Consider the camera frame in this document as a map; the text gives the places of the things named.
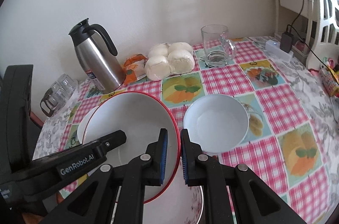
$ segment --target drinking glass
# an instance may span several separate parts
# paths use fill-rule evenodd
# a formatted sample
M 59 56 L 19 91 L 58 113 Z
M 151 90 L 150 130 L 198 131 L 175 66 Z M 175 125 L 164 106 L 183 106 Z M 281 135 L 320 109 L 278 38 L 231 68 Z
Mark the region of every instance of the drinking glass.
M 206 25 L 201 28 L 201 37 L 204 44 L 205 63 L 208 66 L 224 67 L 234 59 L 237 49 L 234 42 L 227 39 L 227 26 Z

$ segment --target white wall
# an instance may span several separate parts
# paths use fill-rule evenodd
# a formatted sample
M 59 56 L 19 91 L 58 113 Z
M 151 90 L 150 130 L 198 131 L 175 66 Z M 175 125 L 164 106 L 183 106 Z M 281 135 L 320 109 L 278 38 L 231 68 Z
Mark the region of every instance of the white wall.
M 62 73 L 85 78 L 68 36 L 89 17 L 106 28 L 119 61 L 160 42 L 201 42 L 200 28 L 225 24 L 231 37 L 271 35 L 274 0 L 5 0 L 0 8 L 0 74 L 33 64 L 32 109 Z

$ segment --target black handle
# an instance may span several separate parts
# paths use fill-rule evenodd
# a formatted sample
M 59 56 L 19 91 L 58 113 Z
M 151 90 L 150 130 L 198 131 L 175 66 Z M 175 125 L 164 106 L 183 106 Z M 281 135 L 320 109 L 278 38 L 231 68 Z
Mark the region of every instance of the black handle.
M 95 30 L 96 32 L 98 32 L 100 34 L 100 36 L 103 38 L 103 40 L 105 41 L 105 43 L 107 45 L 108 51 L 113 56 L 116 56 L 118 54 L 118 51 L 117 51 L 114 43 L 112 42 L 111 37 L 109 36 L 107 31 L 105 30 L 105 28 L 103 28 L 99 24 L 92 24 L 92 25 L 86 27 L 82 32 L 88 33 L 90 30 Z

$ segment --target thermos lid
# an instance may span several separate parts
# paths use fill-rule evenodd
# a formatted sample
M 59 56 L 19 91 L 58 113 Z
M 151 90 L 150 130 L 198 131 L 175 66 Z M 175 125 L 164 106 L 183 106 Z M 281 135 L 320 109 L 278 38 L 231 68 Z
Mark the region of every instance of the thermos lid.
M 89 27 L 88 18 L 80 21 L 76 24 L 69 32 L 69 35 L 72 37 L 74 46 L 79 45 L 84 40 L 88 39 L 90 36 L 94 34 L 94 30 L 89 30 L 88 32 L 84 32 L 86 27 Z

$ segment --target glass mug handle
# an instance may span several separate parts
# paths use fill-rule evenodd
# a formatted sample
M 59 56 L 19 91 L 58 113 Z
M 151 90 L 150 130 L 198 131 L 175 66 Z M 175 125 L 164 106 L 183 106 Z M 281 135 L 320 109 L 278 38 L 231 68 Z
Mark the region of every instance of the glass mug handle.
M 231 40 L 227 40 L 222 37 L 222 46 L 225 52 L 228 54 L 228 61 L 233 60 L 235 56 L 237 55 L 237 48 L 235 46 L 235 43 Z M 232 50 L 232 54 L 229 54 L 228 48 Z

